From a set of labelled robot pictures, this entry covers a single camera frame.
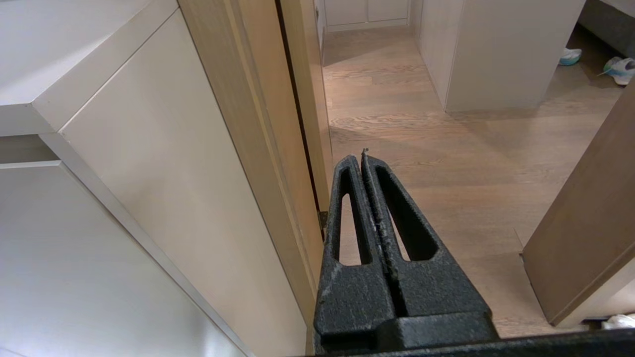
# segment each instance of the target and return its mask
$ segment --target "hardwood floorboard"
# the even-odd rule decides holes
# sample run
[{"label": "hardwood floorboard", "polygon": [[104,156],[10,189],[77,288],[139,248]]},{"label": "hardwood floorboard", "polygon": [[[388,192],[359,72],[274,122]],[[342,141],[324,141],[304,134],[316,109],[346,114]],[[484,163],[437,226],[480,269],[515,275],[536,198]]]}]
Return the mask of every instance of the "hardwood floorboard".
[{"label": "hardwood floorboard", "polygon": [[[610,51],[578,29],[570,42],[582,60],[557,68],[539,107],[451,114],[406,27],[324,43],[335,162],[367,147],[393,168],[503,337],[570,331],[546,322],[519,254],[622,91],[596,76]],[[340,260],[359,264],[350,204],[343,215]]]}]

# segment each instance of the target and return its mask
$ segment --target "white cabinet door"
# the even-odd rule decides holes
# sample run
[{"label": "white cabinet door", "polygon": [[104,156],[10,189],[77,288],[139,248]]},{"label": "white cabinet door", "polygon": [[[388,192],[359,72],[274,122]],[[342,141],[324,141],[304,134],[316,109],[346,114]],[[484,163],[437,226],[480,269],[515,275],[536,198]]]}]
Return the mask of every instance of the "white cabinet door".
[{"label": "white cabinet door", "polygon": [[1,355],[244,356],[59,161],[0,165],[0,316]]},{"label": "white cabinet door", "polygon": [[180,10],[60,134],[257,356],[304,354],[306,324]]},{"label": "white cabinet door", "polygon": [[368,0],[368,21],[406,18],[408,4],[408,0]]},{"label": "white cabinet door", "polygon": [[326,0],[326,24],[358,24],[368,21],[366,0]]}]

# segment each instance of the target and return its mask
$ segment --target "wooden door frame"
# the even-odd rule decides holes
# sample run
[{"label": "wooden door frame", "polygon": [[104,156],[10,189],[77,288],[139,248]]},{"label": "wooden door frame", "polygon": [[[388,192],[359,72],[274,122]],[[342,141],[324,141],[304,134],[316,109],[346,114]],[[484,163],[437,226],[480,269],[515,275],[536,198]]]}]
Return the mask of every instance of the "wooden door frame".
[{"label": "wooden door frame", "polygon": [[633,280],[635,84],[600,126],[523,250],[549,323],[568,327]]},{"label": "wooden door frame", "polygon": [[333,153],[315,4],[313,0],[279,0],[279,6],[317,205],[320,211],[327,212],[333,180]]},{"label": "wooden door frame", "polygon": [[179,4],[302,316],[311,327],[323,246],[276,2]]}]

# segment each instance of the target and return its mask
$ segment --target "shoe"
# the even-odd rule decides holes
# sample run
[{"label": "shoe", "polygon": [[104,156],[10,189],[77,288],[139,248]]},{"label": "shoe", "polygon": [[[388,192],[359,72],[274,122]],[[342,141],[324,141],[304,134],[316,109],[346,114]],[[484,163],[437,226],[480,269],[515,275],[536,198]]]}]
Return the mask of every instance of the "shoe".
[{"label": "shoe", "polygon": [[604,72],[613,77],[613,80],[620,86],[629,84],[631,78],[635,74],[635,60],[632,58],[621,59],[620,57],[611,58],[604,65]]},{"label": "shoe", "polygon": [[562,57],[560,57],[559,64],[560,65],[574,65],[578,63],[581,56],[582,56],[581,49],[576,48],[574,50],[569,50],[568,48],[565,48],[562,51]]}]

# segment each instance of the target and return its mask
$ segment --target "door hinge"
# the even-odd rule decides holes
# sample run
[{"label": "door hinge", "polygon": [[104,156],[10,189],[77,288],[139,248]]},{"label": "door hinge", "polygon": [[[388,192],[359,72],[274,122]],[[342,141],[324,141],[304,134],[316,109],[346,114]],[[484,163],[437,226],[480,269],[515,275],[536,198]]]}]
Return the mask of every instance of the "door hinge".
[{"label": "door hinge", "polygon": [[326,229],[326,221],[328,220],[328,211],[320,211],[317,213],[320,229]]}]

